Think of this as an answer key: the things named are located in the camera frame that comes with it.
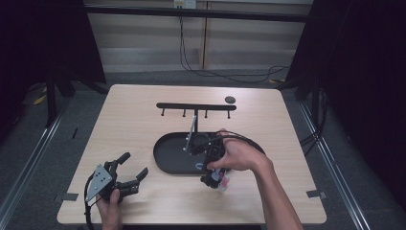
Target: human hand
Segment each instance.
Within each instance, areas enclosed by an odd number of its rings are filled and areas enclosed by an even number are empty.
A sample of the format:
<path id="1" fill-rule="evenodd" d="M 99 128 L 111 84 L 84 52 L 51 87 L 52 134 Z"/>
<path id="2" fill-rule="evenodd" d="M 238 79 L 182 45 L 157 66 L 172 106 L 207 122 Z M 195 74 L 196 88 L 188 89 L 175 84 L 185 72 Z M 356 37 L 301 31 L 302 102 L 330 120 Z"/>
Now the human hand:
<path id="1" fill-rule="evenodd" d="M 110 201 L 101 198 L 96 204 L 101 214 L 102 230 L 120 230 L 123 227 L 122 214 L 119 207 L 120 190 L 116 189 L 111 193 Z"/>
<path id="2" fill-rule="evenodd" d="M 225 129 L 221 129 L 219 134 L 223 136 L 229 135 Z M 209 163 L 207 165 L 209 170 L 228 168 L 237 171 L 255 171 L 263 163 L 272 165 L 272 162 L 265 154 L 242 140 L 224 138 L 223 144 L 226 149 L 224 156 L 218 161 Z"/>

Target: table top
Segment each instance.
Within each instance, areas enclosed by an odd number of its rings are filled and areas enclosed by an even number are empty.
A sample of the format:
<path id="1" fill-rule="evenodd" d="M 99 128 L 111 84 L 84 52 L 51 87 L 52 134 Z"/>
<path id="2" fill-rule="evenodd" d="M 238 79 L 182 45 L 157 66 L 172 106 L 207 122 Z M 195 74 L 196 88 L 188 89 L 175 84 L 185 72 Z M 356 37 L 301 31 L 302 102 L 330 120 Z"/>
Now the table top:
<path id="1" fill-rule="evenodd" d="M 199 112 L 199 131 L 226 128 L 257 142 L 272 159 L 278 178 L 302 223 L 323 223 L 327 216 L 316 190 L 299 140 L 281 92 L 195 86 L 114 85 L 104 102 L 83 156 L 67 193 L 79 194 L 77 201 L 63 201 L 57 220 L 64 224 L 85 223 L 83 190 L 98 164 L 113 161 L 123 153 L 131 157 L 120 165 L 118 181 L 135 179 L 144 167 L 149 174 L 140 192 L 121 203 L 124 224 L 262 224 L 264 217 L 259 191 L 250 171 L 230 171 L 226 191 L 214 190 L 200 182 L 198 175 L 173 175 L 155 164 L 153 147 L 163 135 L 188 132 L 193 111 L 166 110 L 157 103 L 226 104 L 236 99 L 235 111 Z M 92 221 L 100 223 L 96 206 Z"/>

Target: black cable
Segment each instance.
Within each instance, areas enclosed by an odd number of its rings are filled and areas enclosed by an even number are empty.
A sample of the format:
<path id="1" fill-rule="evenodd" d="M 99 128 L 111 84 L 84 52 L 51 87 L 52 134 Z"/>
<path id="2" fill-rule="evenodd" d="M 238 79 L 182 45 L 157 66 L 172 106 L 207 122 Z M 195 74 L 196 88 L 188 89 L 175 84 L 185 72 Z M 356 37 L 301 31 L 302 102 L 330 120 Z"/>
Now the black cable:
<path id="1" fill-rule="evenodd" d="M 84 195 L 84 214 L 86 215 L 86 225 L 89 228 L 89 230 L 95 230 L 95 228 L 93 227 L 92 219 L 90 218 L 90 214 L 91 214 L 90 210 L 92 209 L 93 204 L 91 206 L 89 206 L 89 203 L 86 201 L 87 189 L 89 188 L 90 181 L 93 179 L 93 175 L 94 175 L 94 172 L 87 179 L 86 185 L 84 186 L 84 193 L 83 193 L 83 195 Z"/>
<path id="2" fill-rule="evenodd" d="M 316 145 L 316 143 L 320 140 L 320 137 L 322 136 L 322 133 L 323 133 L 323 129 L 325 127 L 328 101 L 326 98 L 326 92 L 323 89 L 322 89 L 322 99 L 320 100 L 320 106 L 323 109 L 322 122 L 320 124 L 316 124 L 316 126 L 318 128 L 316 131 L 314 131 L 310 136 L 304 138 L 301 141 L 301 146 L 304 146 L 310 142 L 311 138 L 315 138 L 313 144 L 310 146 L 310 148 L 307 150 L 307 152 L 304 154 L 304 156 L 307 156 L 310 153 L 310 151 L 313 149 L 313 147 Z"/>
<path id="3" fill-rule="evenodd" d="M 95 202 L 93 202 L 91 205 L 90 205 L 90 207 L 93 207 L 93 205 L 95 205 L 97 202 L 99 202 L 99 200 L 101 200 L 102 199 L 102 197 L 100 197 L 100 198 L 98 198 L 98 200 L 96 200 Z"/>
<path id="4" fill-rule="evenodd" d="M 263 154 L 265 154 L 265 151 L 264 151 L 264 150 L 260 147 L 260 145 L 258 145 L 255 141 L 253 141 L 253 140 L 251 140 L 251 139 L 249 139 L 249 138 L 247 138 L 247 137 L 244 137 L 244 136 L 241 135 L 241 134 L 232 132 L 232 131 L 226 130 L 225 132 L 232 133 L 232 134 L 234 134 L 234 135 L 217 135 L 217 137 L 215 137 L 215 138 L 213 138 L 213 139 L 211 139 L 211 140 L 209 140 L 209 141 L 206 141 L 206 142 L 204 142 L 204 143 L 200 143 L 198 146 L 195 146 L 192 150 L 195 150 L 195 149 L 197 149 L 197 148 L 200 148 L 200 147 L 202 147 L 203 145 L 209 144 L 209 143 L 211 143 L 211 142 L 213 142 L 213 141 L 222 140 L 222 139 L 224 139 L 224 138 L 234 138 L 234 139 L 238 139 L 238 140 L 241 140 L 241 141 L 244 141 L 244 142 L 248 143 L 250 146 L 254 147 L 254 148 L 257 149 L 258 151 L 260 151 L 260 152 L 262 152 Z"/>
<path id="5" fill-rule="evenodd" d="M 207 70 L 193 70 L 191 68 L 191 66 L 189 65 L 188 58 L 186 56 L 185 39 L 184 39 L 184 35 L 183 35 L 183 18 L 182 18 L 182 16 L 179 17 L 179 23 L 180 23 L 180 37 L 181 37 L 180 49 L 179 49 L 180 63 L 185 70 L 190 71 L 200 77 L 205 77 L 205 78 L 220 77 L 220 78 L 228 79 L 230 81 L 236 81 L 236 82 L 241 82 L 241 83 L 259 83 L 259 82 L 268 80 L 270 75 L 276 74 L 283 69 L 289 68 L 289 66 L 285 66 L 285 65 L 275 65 L 275 66 L 270 67 L 266 74 L 249 74 L 249 75 L 220 75 L 215 72 L 207 71 Z M 183 58 L 185 59 L 186 65 L 188 67 L 186 67 L 184 65 Z M 272 72 L 272 70 L 275 68 L 280 68 L 280 69 Z M 233 79 L 232 77 L 265 77 L 265 78 L 263 78 L 261 80 L 236 80 L 236 79 Z"/>

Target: human arm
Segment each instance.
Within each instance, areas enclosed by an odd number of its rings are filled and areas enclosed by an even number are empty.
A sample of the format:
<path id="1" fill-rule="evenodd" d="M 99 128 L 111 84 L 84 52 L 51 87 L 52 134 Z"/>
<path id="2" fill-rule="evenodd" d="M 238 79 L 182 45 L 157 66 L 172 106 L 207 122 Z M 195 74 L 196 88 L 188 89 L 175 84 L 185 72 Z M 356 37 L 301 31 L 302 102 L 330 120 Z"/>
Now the human arm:
<path id="1" fill-rule="evenodd" d="M 228 135 L 226 130 L 221 135 Z M 274 170 L 273 162 L 246 142 L 223 139 L 224 156 L 210 163 L 208 169 L 230 168 L 251 170 L 257 180 L 265 222 L 268 230 L 303 229 L 302 224 Z"/>
<path id="2" fill-rule="evenodd" d="M 101 214 L 102 230 L 120 230 L 123 228 L 122 214 L 119 207 L 120 190 L 116 189 L 111 193 L 110 201 L 100 199 L 96 204 Z"/>

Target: floor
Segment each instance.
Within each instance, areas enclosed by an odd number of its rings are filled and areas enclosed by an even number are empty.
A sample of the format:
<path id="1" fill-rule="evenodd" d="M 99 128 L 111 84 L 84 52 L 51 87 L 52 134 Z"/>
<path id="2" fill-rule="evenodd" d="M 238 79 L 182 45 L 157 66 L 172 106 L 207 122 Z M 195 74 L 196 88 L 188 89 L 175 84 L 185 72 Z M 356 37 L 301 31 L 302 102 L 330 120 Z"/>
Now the floor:
<path id="1" fill-rule="evenodd" d="M 274 88 L 287 70 L 271 76 L 254 77 L 252 74 L 267 73 L 267 70 L 227 70 L 219 71 L 223 75 L 241 74 L 228 80 L 222 77 L 204 78 L 188 71 L 162 71 L 141 73 L 110 73 L 106 75 L 108 88 L 115 83 L 162 84 L 162 85 L 201 85 L 228 87 Z M 56 219 L 60 201 L 57 195 L 63 195 L 75 173 L 76 165 L 84 148 L 105 95 L 98 94 L 73 82 L 77 93 L 72 99 L 57 97 L 57 107 L 64 111 L 58 126 L 51 133 L 51 140 L 32 158 L 41 136 L 50 133 L 44 128 L 47 121 L 46 101 L 32 105 L 38 91 L 32 92 L 25 101 L 25 110 L 16 122 L 8 138 L 1 144 L 0 156 L 0 214 L 1 229 L 78 229 L 80 226 L 59 224 Z M 311 131 L 306 122 L 303 104 L 310 104 L 310 98 L 298 102 L 294 97 L 295 89 L 282 91 L 286 107 L 299 140 L 307 137 Z M 338 169 L 354 197 L 361 219 L 355 218 L 350 204 L 345 199 L 335 174 L 328 166 L 326 156 L 315 145 L 306 157 L 315 184 L 326 195 L 322 200 L 327 212 L 327 222 L 321 225 L 307 225 L 305 229 L 406 229 L 406 214 L 396 204 L 385 185 L 366 165 L 334 115 L 333 108 L 327 111 L 323 132 L 331 156 L 332 168 Z M 307 152 L 311 143 L 303 146 Z M 27 169 L 27 162 L 34 165 Z"/>

